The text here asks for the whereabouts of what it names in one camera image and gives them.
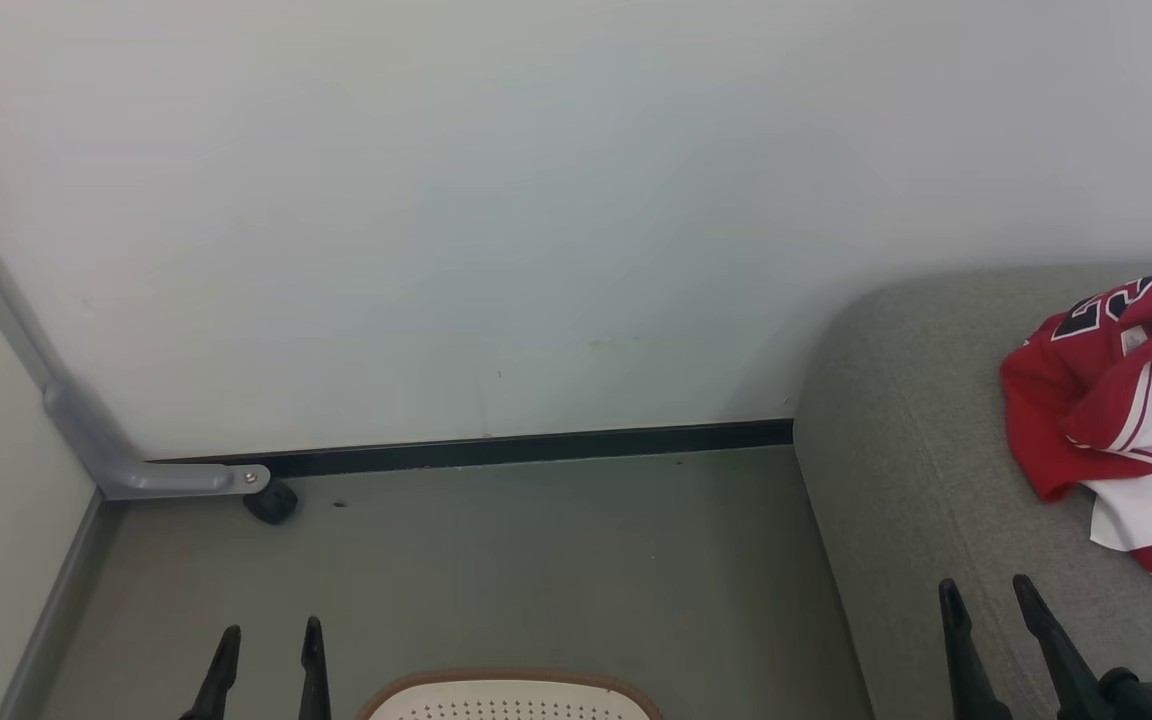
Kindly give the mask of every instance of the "gray bench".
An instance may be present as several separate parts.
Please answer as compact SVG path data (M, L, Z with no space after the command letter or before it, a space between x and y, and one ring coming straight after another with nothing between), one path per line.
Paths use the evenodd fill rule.
M1091 493L1043 505L1007 450L998 365L1048 314L1152 265L1006 270L851 305L810 365L795 450L878 720L950 717L937 583L953 577L1000 700L1055 717L1011 593L1028 573L1097 674L1152 679L1152 578L1087 540Z

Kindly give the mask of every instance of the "jersey number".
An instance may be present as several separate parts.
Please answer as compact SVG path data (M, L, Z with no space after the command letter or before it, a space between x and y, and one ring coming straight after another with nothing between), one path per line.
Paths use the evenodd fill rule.
M1056 332L1052 333L1052 340L1073 338L1076 334L1100 329L1101 306L1105 306L1105 313L1116 323L1129 305L1140 300L1150 286L1152 286L1152 275L1146 275L1138 281L1120 287L1119 290L1107 293L1107 295L1093 295L1087 300L1078 301L1078 304L1070 306L1069 313L1066 313L1064 319L1056 326Z

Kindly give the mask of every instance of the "baseboard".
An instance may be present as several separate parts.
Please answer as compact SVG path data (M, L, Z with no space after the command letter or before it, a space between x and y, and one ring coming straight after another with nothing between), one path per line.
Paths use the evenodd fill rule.
M191 457L169 462L223 462L265 465L275 478L314 475L379 473L417 468L501 465L509 462L664 455L668 452L732 450L741 447L793 445L794 420L749 420L667 429L594 430L585 433L458 439L326 450L274 452L268 455Z
M0 720L35 720L41 713L51 683L60 672L65 652L78 629L122 511L122 505L104 502L99 491L92 493L82 523L74 533L74 543L65 555L56 582L52 584L26 650L0 703Z

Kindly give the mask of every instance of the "black wheel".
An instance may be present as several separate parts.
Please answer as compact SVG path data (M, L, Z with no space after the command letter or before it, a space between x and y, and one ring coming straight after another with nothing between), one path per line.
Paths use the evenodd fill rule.
M270 478L268 486L252 495L243 495L243 505L262 523L275 525L282 523L296 510L296 492L285 486L283 480Z

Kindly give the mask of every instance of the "basketball jersey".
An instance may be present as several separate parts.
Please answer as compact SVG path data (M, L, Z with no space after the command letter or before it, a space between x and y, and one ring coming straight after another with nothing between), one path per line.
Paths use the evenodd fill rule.
M1093 541L1152 573L1152 275L1053 314L1000 374L1007 441L1038 495L1092 488Z

